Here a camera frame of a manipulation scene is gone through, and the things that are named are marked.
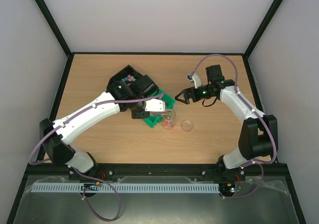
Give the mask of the black bin with lollipop candies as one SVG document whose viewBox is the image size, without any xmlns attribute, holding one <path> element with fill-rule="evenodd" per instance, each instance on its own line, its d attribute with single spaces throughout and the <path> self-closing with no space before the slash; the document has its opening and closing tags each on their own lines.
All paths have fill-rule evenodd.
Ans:
<svg viewBox="0 0 319 224">
<path fill-rule="evenodd" d="M 150 97 L 159 89 L 156 83 L 148 75 L 144 75 L 135 81 L 135 85 L 137 87 L 138 98 Z"/>
</svg>

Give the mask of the black bin with star candies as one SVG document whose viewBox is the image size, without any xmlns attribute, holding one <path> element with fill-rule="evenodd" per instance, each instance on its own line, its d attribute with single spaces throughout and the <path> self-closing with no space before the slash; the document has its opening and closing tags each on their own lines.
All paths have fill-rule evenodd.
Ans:
<svg viewBox="0 0 319 224">
<path fill-rule="evenodd" d="M 138 80 L 143 75 L 138 72 L 136 69 L 134 69 L 131 65 L 127 65 L 123 69 L 121 69 L 119 72 L 117 72 L 115 75 L 113 75 L 107 84 L 107 90 L 111 87 L 111 85 L 116 81 L 125 81 L 129 82 L 130 77 L 134 77 L 136 80 Z"/>
</svg>

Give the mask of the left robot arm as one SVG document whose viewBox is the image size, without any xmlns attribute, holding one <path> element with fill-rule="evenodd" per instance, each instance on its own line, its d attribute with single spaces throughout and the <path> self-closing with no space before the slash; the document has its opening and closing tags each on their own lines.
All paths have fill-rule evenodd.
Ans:
<svg viewBox="0 0 319 224">
<path fill-rule="evenodd" d="M 41 141 L 54 166 L 67 165 L 86 173 L 95 166 L 93 157 L 72 143 L 84 131 L 112 115 L 131 110 L 133 119 L 143 119 L 165 110 L 159 88 L 147 76 L 111 78 L 107 88 L 92 102 L 63 118 L 46 118 L 39 124 Z"/>
</svg>

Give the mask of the clear jar lid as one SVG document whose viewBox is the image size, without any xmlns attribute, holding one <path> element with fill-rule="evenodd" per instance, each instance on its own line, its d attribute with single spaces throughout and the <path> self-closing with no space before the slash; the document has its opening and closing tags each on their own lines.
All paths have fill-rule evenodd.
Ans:
<svg viewBox="0 0 319 224">
<path fill-rule="evenodd" d="M 180 127 L 181 127 L 181 130 L 184 131 L 184 132 L 190 132 L 193 130 L 194 128 L 194 124 L 191 120 L 189 119 L 185 119 L 185 120 L 182 120 L 181 123 L 180 123 Z"/>
</svg>

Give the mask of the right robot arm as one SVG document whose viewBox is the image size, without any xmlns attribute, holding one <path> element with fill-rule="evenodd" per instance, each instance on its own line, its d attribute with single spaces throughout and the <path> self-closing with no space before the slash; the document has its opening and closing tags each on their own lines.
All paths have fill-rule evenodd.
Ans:
<svg viewBox="0 0 319 224">
<path fill-rule="evenodd" d="M 236 168 L 264 163 L 263 157 L 269 156 L 269 162 L 274 162 L 278 150 L 278 124 L 275 116 L 266 115 L 254 107 L 242 95 L 235 81 L 224 78 L 220 65 L 206 67 L 206 76 L 207 85 L 202 85 L 196 74 L 189 76 L 194 86 L 182 90 L 175 96 L 175 100 L 188 105 L 190 102 L 215 98 L 226 104 L 239 119 L 242 128 L 238 146 L 219 157 L 218 176 L 228 180 L 235 174 Z"/>
</svg>

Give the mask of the clear plastic jar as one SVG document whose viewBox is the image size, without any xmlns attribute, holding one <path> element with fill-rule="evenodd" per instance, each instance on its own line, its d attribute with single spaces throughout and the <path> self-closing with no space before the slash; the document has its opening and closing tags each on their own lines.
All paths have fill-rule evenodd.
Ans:
<svg viewBox="0 0 319 224">
<path fill-rule="evenodd" d="M 162 126 L 166 130 L 172 130 L 175 126 L 176 113 L 173 109 L 167 109 L 169 116 L 167 118 L 162 118 Z"/>
</svg>

